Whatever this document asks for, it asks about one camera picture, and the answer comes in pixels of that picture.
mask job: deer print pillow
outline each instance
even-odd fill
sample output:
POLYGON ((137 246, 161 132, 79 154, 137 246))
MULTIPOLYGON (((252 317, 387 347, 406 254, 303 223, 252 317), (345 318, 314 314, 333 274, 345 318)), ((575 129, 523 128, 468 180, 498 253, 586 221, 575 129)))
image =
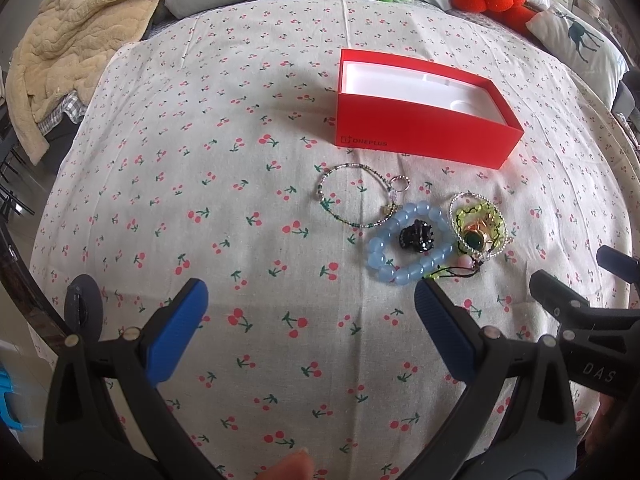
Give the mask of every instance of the deer print pillow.
POLYGON ((618 84, 629 67, 608 38, 559 4, 536 14, 527 28, 611 110, 618 84))

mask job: pink bead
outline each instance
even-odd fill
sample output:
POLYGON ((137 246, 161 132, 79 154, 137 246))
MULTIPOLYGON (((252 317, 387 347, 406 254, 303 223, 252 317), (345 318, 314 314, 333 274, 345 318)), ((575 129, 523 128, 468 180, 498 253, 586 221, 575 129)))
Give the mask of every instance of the pink bead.
POLYGON ((462 267, 463 269, 473 269, 474 267, 473 258, 468 254, 462 254, 458 258, 458 266, 462 267))

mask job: oneplus box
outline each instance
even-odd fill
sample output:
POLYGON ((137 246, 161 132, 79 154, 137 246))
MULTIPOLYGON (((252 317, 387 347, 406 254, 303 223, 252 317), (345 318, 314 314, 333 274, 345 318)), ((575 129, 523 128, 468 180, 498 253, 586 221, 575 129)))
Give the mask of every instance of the oneplus box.
POLYGON ((335 143, 498 170, 523 134, 495 85, 413 57, 343 49, 335 143))

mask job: bed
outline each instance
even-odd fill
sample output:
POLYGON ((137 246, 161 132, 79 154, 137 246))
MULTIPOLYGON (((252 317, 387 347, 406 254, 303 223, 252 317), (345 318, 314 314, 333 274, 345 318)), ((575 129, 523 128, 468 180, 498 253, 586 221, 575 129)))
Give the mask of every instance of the bed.
MULTIPOLYGON (((189 277, 207 283, 209 309, 159 391, 228 478, 306 447, 316 478, 392 479, 463 390, 418 320, 413 287, 379 283, 364 266, 371 233, 319 205, 321 173, 344 162, 407 175, 406 202, 448 208, 469 189, 503 211, 513 238, 505 253, 477 276, 440 280, 480 325, 511 338, 555 335, 528 293, 538 269, 593 305, 638 304, 595 261, 602 244, 638 249, 638 160, 602 102, 553 57, 426 5, 267 0, 181 20, 109 63, 47 202, 30 270, 60 311, 70 280, 92 275, 104 338, 144 324, 189 277), (522 140, 499 171, 334 146, 344 47, 490 78, 522 140)), ((375 218, 383 203, 366 179, 354 171, 332 181, 348 218, 375 218)), ((583 387, 572 393, 578 442, 598 404, 583 387)), ((116 408, 133 434, 121 399, 116 408)))

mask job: beige blanket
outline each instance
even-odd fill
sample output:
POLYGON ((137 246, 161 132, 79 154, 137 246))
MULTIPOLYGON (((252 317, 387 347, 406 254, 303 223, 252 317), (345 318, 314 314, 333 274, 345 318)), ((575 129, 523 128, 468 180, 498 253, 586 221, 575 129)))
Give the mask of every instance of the beige blanket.
POLYGON ((37 123, 73 89, 89 104, 116 51, 138 41, 159 0, 44 0, 14 51, 6 82, 9 114, 36 164, 49 148, 37 123))

